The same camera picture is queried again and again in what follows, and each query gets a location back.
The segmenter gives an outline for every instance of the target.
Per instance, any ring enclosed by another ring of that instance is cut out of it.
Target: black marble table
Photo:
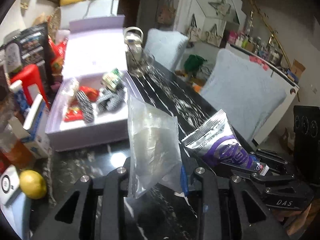
[[[193,132],[212,116],[213,109],[199,94],[163,66],[154,68],[141,78],[133,78],[145,102],[178,117],[179,140]],[[247,151],[251,147],[236,132]],[[180,146],[181,154],[187,153]],[[48,182],[46,198],[32,202],[30,229],[36,230],[55,204],[82,176],[92,178],[108,174],[124,164],[130,156],[129,140],[96,147],[53,153],[37,163],[36,169]],[[125,198],[127,239],[196,239],[197,204],[158,184],[139,199]],[[96,224],[99,221],[101,198],[98,200]]]

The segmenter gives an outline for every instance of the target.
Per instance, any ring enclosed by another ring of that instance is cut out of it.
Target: green cloth
[[[199,70],[200,66],[205,61],[207,60],[200,57],[199,55],[190,55],[184,63],[184,69],[186,73],[195,73]]]

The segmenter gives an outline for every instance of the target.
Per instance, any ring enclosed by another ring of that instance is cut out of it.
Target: black speaker
[[[310,183],[320,184],[320,107],[294,106],[296,167]]]

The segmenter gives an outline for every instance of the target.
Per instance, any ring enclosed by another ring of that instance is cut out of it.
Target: black snack bag
[[[20,50],[20,59],[16,57],[17,45]],[[54,80],[50,66],[52,55],[48,42],[47,23],[41,23],[23,30],[19,37],[6,45],[6,57],[16,61],[11,68],[12,71],[8,67],[10,77],[13,77],[27,65],[36,64],[39,68],[45,93],[48,94],[51,91],[50,86],[54,84]]]

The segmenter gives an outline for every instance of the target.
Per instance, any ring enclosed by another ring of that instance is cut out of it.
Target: chair
[[[144,49],[149,50],[157,62],[174,72],[187,43],[188,37],[179,32],[150,29]]]
[[[247,142],[286,98],[285,90],[262,67],[226,49],[218,52],[200,95],[215,109],[222,108]]]

